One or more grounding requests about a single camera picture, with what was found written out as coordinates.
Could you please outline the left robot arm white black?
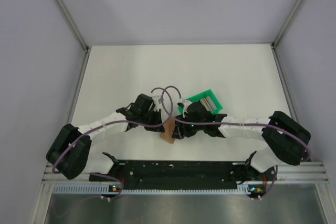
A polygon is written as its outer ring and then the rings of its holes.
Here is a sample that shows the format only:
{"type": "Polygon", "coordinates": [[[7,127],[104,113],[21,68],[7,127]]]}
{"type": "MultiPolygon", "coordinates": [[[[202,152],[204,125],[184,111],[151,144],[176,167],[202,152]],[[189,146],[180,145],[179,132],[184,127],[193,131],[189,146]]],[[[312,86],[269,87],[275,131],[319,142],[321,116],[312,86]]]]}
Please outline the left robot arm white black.
{"type": "Polygon", "coordinates": [[[52,173],[62,174],[68,180],[82,173],[100,173],[107,180],[116,179],[119,174],[116,159],[106,151],[95,151],[93,146],[138,126],[163,132],[161,101],[160,96],[140,94],[133,103],[103,119],[81,126],[66,124],[46,154],[52,173]]]}

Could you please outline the green plastic card bin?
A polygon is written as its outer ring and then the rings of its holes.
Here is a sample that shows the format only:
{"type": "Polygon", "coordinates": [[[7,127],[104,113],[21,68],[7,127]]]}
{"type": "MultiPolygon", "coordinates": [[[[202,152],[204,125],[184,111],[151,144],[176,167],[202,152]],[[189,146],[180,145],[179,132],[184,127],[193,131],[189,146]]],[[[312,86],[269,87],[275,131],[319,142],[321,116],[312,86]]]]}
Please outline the green plastic card bin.
{"type": "Polygon", "coordinates": [[[223,109],[223,106],[217,99],[214,92],[211,89],[208,89],[192,97],[186,99],[182,98],[182,106],[178,106],[179,111],[183,113],[186,110],[187,106],[191,105],[191,103],[194,102],[200,102],[201,105],[203,105],[205,109],[209,111],[212,115],[218,114],[223,109]]]}

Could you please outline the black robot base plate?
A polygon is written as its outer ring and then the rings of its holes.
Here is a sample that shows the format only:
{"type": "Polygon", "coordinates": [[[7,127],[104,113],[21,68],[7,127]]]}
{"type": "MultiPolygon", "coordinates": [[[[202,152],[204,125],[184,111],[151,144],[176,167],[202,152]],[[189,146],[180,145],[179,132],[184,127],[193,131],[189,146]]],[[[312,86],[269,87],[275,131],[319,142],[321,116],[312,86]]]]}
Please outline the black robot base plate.
{"type": "Polygon", "coordinates": [[[236,189],[243,182],[271,181],[275,169],[258,172],[244,162],[120,160],[108,176],[123,182],[124,189],[236,189]]]}

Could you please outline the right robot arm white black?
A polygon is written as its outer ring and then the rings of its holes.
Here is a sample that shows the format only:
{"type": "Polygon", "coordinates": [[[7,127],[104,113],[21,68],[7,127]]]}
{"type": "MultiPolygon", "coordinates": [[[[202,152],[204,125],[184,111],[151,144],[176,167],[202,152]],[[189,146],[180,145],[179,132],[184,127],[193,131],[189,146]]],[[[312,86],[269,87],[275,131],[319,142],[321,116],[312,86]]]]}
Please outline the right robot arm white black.
{"type": "Polygon", "coordinates": [[[265,118],[237,118],[213,114],[200,102],[193,102],[174,121],[172,138],[175,139],[191,137],[202,131],[211,137],[241,137],[265,142],[265,148],[252,152],[245,161],[245,174],[252,180],[271,167],[281,163],[297,166],[311,156],[308,148],[311,134],[281,111],[265,118]]]}

